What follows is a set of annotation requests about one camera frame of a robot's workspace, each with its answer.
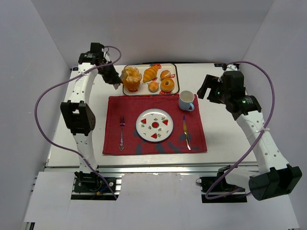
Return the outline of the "orange bundt cake bread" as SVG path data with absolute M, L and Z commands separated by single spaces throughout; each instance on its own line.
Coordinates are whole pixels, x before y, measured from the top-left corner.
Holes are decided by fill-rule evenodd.
M 123 85 L 128 90 L 138 89 L 140 82 L 142 80 L 142 74 L 137 68 L 125 67 L 122 71 L 122 74 L 125 76 L 123 80 Z

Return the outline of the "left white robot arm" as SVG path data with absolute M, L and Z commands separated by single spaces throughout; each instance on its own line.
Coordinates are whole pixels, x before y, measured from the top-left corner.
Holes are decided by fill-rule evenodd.
M 107 54 L 108 49 L 101 43 L 91 43 L 90 50 L 80 54 L 73 91 L 68 100 L 60 105 L 66 127 L 77 145 L 81 173 L 92 173 L 98 168 L 92 141 L 96 118 L 88 105 L 94 80 L 101 75 L 105 83 L 116 89 L 122 83 Z

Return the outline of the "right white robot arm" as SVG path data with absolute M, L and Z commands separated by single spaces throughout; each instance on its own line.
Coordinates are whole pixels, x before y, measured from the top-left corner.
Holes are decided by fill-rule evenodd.
M 301 179 L 302 171 L 290 165 L 270 134 L 268 124 L 275 104 L 272 103 L 269 117 L 264 120 L 258 100 L 246 93 L 243 73 L 231 65 L 223 65 L 220 77 L 206 75 L 197 96 L 202 99 L 209 91 L 210 102 L 224 104 L 244 132 L 250 148 L 235 164 L 219 169 L 205 197 L 220 199 L 241 190 L 258 201 L 288 195 Z

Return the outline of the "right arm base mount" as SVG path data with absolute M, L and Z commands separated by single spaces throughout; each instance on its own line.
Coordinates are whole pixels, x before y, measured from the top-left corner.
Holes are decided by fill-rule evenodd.
M 195 183 L 196 185 L 201 187 L 201 201 L 203 204 L 213 204 L 213 203 L 246 203 L 247 195 L 245 189 L 240 189 L 238 193 L 233 193 L 231 195 L 225 195 L 218 199 L 209 200 L 205 197 L 208 189 L 211 185 L 221 177 L 226 170 L 230 169 L 230 165 L 220 168 L 216 174 L 216 176 L 204 176 L 198 178 Z M 219 182 L 213 190 L 209 193 L 209 197 L 224 195 L 226 193 L 235 191 L 239 187 L 236 185 L 230 185 L 226 182 L 225 178 Z

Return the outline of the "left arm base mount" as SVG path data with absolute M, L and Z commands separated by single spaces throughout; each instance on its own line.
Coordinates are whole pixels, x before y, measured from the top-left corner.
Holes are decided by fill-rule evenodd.
M 105 177 L 105 181 L 94 174 L 75 172 L 71 200 L 115 201 L 121 189 L 121 178 Z

